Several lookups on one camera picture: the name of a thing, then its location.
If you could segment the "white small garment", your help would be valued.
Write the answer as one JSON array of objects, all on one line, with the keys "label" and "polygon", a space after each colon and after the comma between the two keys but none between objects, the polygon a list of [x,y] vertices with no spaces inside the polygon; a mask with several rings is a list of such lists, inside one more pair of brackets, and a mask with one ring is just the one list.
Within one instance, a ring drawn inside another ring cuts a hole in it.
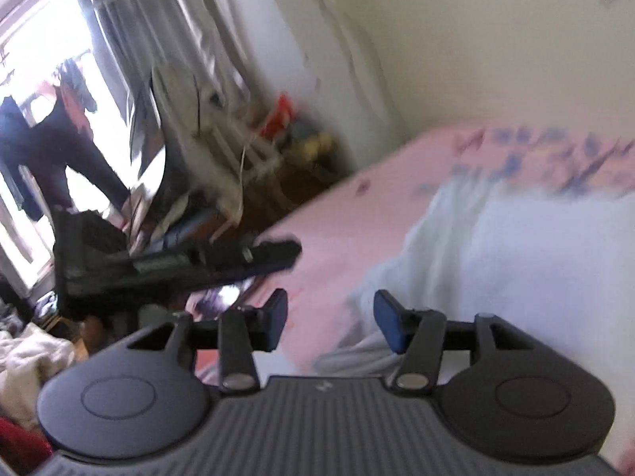
[{"label": "white small garment", "polygon": [[453,320],[494,314],[595,374],[617,403],[612,444],[634,436],[634,199],[457,178],[439,188],[400,254],[349,295],[353,323],[316,359],[324,375],[382,373],[397,358],[372,300]]}]

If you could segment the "smartphone on bed edge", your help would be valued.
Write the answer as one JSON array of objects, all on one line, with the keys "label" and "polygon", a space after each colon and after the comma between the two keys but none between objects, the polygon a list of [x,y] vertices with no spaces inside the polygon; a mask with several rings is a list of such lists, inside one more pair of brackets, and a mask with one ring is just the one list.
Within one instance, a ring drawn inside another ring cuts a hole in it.
[{"label": "smartphone on bed edge", "polygon": [[196,321],[217,320],[219,315],[248,293],[254,282],[255,279],[250,278],[243,282],[194,292],[187,299],[185,309]]}]

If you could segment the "pink floral bed sheet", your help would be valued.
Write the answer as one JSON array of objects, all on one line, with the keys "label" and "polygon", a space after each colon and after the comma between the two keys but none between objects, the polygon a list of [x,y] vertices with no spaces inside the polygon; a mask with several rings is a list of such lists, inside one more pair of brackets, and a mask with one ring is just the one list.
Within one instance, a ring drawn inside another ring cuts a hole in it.
[{"label": "pink floral bed sheet", "polygon": [[[304,205],[269,230],[273,238],[293,235],[301,242],[296,267],[272,276],[252,297],[262,304],[280,287],[290,298],[279,349],[256,359],[262,374],[319,374],[316,359],[352,326],[349,295],[370,271],[400,254],[439,188],[462,177],[514,189],[634,199],[634,142],[560,127],[431,130]],[[616,445],[608,435],[602,452],[619,472],[633,473],[634,436]]]}]

